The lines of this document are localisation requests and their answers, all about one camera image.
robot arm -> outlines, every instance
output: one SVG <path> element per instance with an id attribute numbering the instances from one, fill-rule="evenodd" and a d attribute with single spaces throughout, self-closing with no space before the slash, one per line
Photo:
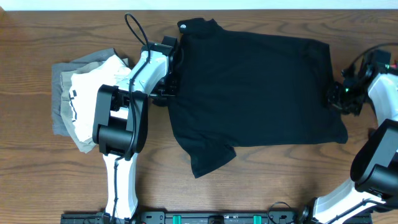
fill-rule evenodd
<path id="1" fill-rule="evenodd" d="M 389 68 L 390 57 L 380 50 L 368 53 L 357 77 L 347 69 L 347 82 L 335 83 L 329 91 L 330 104 L 343 114 L 358 115 L 369 97 L 379 128 L 355 157 L 351 179 L 316 198 L 305 208 L 302 222 L 340 224 L 375 203 L 398 205 L 398 74 Z"/>
<path id="2" fill-rule="evenodd" d="M 128 79 L 118 83 L 119 86 L 103 85 L 98 90 L 93 141 L 99 144 L 108 172 L 105 222 L 111 217 L 129 222 L 136 212 L 136 162 L 147 137 L 148 97 L 159 100 L 175 94 L 172 64 L 176 49 L 177 39 L 173 37 L 165 37 L 161 44 L 152 44 L 149 63 L 143 67 L 148 57 L 148 49 L 143 46 L 141 59 Z M 132 83 L 134 106 L 130 107 L 129 80 L 140 69 Z"/>

folded gray shirt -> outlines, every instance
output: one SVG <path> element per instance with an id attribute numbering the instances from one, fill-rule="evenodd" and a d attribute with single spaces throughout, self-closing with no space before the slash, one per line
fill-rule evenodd
<path id="1" fill-rule="evenodd" d="M 128 66 L 128 59 L 123 59 L 123 62 Z M 78 68 L 75 71 L 70 72 L 61 72 L 61 87 L 62 87 L 62 94 L 61 94 L 61 107 L 60 107 L 60 115 L 62 117 L 63 124 L 65 125 L 66 130 L 68 131 L 70 137 L 73 139 L 77 147 L 81 152 L 90 152 L 94 147 L 95 143 L 93 142 L 92 138 L 87 139 L 84 142 L 80 142 L 75 134 L 75 126 L 72 122 L 72 109 L 70 106 L 70 96 L 69 96 L 69 89 L 72 86 L 72 75 L 84 74 L 88 73 L 99 66 L 101 66 L 104 62 L 91 62 L 81 68 Z"/>
<path id="2" fill-rule="evenodd" d="M 61 117 L 61 72 L 70 72 L 78 68 L 84 67 L 91 62 L 103 62 L 114 55 L 114 49 L 100 50 L 98 52 L 86 55 L 82 58 L 71 61 L 70 63 L 56 63 L 52 65 L 52 82 L 51 82 L 51 117 L 53 120 L 53 133 L 62 136 L 69 136 L 68 130 Z"/>

t-shirt sleeve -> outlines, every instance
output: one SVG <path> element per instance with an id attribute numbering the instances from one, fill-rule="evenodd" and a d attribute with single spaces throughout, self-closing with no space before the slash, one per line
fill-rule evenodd
<path id="1" fill-rule="evenodd" d="M 188 136 L 175 135 L 180 146 L 190 155 L 191 167 L 195 178 L 199 178 L 221 166 L 227 164 L 236 157 L 233 147 L 224 144 L 221 140 L 193 138 Z"/>

table surface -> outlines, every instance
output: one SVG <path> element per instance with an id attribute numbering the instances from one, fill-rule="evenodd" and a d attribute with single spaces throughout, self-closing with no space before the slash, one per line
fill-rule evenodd
<path id="1" fill-rule="evenodd" d="M 51 65 L 114 47 L 137 62 L 140 43 L 122 11 L 6 12 L 0 21 L 0 217 L 2 223 L 58 223 L 65 212 L 107 202 L 106 169 L 95 148 L 79 152 L 52 133 Z M 334 76 L 360 52 L 398 38 L 398 11 L 139 11 L 151 41 L 179 36 L 177 22 L 214 18 L 228 30 L 288 35 L 330 44 Z M 397 55 L 397 48 L 391 48 Z M 343 116 L 346 144 L 236 148 L 237 157 L 195 179 L 190 158 L 173 137 L 167 108 L 151 106 L 137 163 L 140 204 L 169 211 L 267 210 L 276 201 L 300 207 L 349 178 L 356 153 L 377 126 L 366 105 Z M 374 214 L 396 223 L 397 212 Z"/>

black cable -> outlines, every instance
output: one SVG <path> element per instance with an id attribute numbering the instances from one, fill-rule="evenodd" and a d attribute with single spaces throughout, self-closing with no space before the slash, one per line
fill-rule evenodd
<path id="1" fill-rule="evenodd" d="M 359 207 L 365 206 L 367 203 L 373 203 L 373 204 L 377 205 L 378 207 L 383 208 L 383 209 L 387 209 L 387 210 L 398 209 L 398 207 L 384 205 L 383 203 L 380 203 L 380 202 L 377 202 L 377 201 L 373 201 L 371 199 L 364 199 L 364 200 L 362 200 L 361 203 L 353 206 L 352 208 L 348 209 L 347 211 L 343 212 L 342 214 L 337 215 L 335 218 L 332 218 L 331 220 L 327 221 L 325 224 L 332 224 L 333 222 L 339 220 L 340 218 L 343 218 L 344 216 L 346 216 L 346 215 L 350 214 L 351 212 L 355 211 Z"/>
<path id="2" fill-rule="evenodd" d="M 145 43 L 143 43 L 143 41 L 137 36 L 137 34 L 133 31 L 133 29 L 130 26 L 130 23 L 127 19 L 127 17 L 131 17 L 134 22 L 136 22 L 138 28 L 141 30 L 142 35 L 144 36 L 145 39 Z M 130 82 L 129 82 L 129 101 L 130 101 L 130 108 L 131 108 L 131 113 L 132 113 L 132 127 L 133 127 L 133 138 L 131 138 L 131 142 L 130 142 L 130 146 L 129 149 L 126 151 L 125 154 L 127 154 L 127 152 L 131 152 L 133 146 L 134 146 L 134 140 L 135 140 L 135 132 L 136 132 L 136 110 L 135 110 L 135 102 L 134 102 L 134 98 L 132 97 L 132 85 L 134 84 L 134 80 L 136 79 L 137 75 L 144 69 L 144 67 L 150 62 L 150 47 L 149 47 L 149 41 L 148 38 L 144 32 L 144 29 L 141 27 L 140 23 L 137 21 L 137 19 L 130 13 L 126 13 L 124 15 L 124 20 L 126 21 L 127 26 L 130 28 L 131 32 L 137 37 L 137 39 L 145 46 L 147 46 L 147 50 L 148 50 L 148 57 L 147 60 L 144 62 L 144 64 L 138 69 L 138 71 L 131 77 Z"/>
<path id="3" fill-rule="evenodd" d="M 146 44 L 138 37 L 138 35 L 133 31 L 133 29 L 130 26 L 130 23 L 127 19 L 127 17 L 131 17 L 134 22 L 136 22 L 138 28 L 141 30 L 142 35 L 144 36 L 145 42 Z M 130 82 L 129 82 L 129 101 L 130 101 L 130 110 L 131 110 L 131 114 L 132 114 L 132 136 L 131 136 L 131 140 L 130 140 L 130 145 L 129 148 L 127 149 L 127 151 L 124 152 L 124 156 L 120 156 L 117 159 L 115 159 L 114 161 L 114 204 L 113 204 L 113 212 L 112 212 L 112 218 L 110 220 L 110 223 L 114 222 L 114 216 L 116 213 L 116 204 L 118 202 L 118 161 L 121 159 L 124 159 L 126 154 L 129 154 L 132 151 L 132 148 L 134 147 L 134 141 L 136 138 L 136 128 L 137 128 L 137 116 L 136 116 L 136 107 L 135 107 L 135 102 L 134 102 L 134 98 L 132 97 L 132 85 L 134 83 L 134 80 L 136 79 L 137 75 L 144 69 L 144 67 L 150 62 L 150 47 L 149 47 L 149 41 L 147 36 L 145 35 L 144 29 L 141 27 L 140 23 L 137 21 L 137 19 L 131 14 L 131 13 L 126 13 L 124 15 L 124 20 L 126 21 L 127 26 L 129 27 L 129 29 L 131 30 L 131 32 L 137 37 L 137 39 L 145 46 L 147 46 L 147 50 L 148 50 L 148 57 L 147 60 L 144 62 L 144 64 L 138 69 L 138 71 L 131 77 Z"/>
<path id="4" fill-rule="evenodd" d="M 375 46 L 373 46 L 373 47 L 371 47 L 371 48 L 365 50 L 365 51 L 362 52 L 361 54 L 359 54 L 359 55 L 353 60 L 353 62 L 349 65 L 349 67 L 353 67 L 354 64 L 355 64 L 363 55 L 365 55 L 366 53 L 370 52 L 371 50 L 378 49 L 378 48 L 380 48 L 380 47 L 385 47 L 385 46 L 397 46 L 397 45 L 398 45 L 397 42 L 384 43 L 384 44 L 377 44 L 377 45 L 375 45 Z"/>
<path id="5" fill-rule="evenodd" d="M 274 216 L 270 217 L 271 216 L 270 213 L 271 213 L 271 210 L 272 210 L 273 206 L 278 205 L 278 204 L 284 204 L 284 205 L 288 206 L 292 210 L 292 207 L 290 207 L 286 202 L 275 202 L 275 203 L 273 203 L 271 205 L 271 207 L 269 207 L 269 209 L 268 209 L 268 214 L 267 214 L 268 223 L 269 223 L 269 221 L 271 221 L 273 224 L 276 224 L 276 222 L 274 222 Z M 293 220 L 291 222 L 288 222 L 286 224 L 294 223 L 294 220 L 295 219 L 293 218 Z"/>

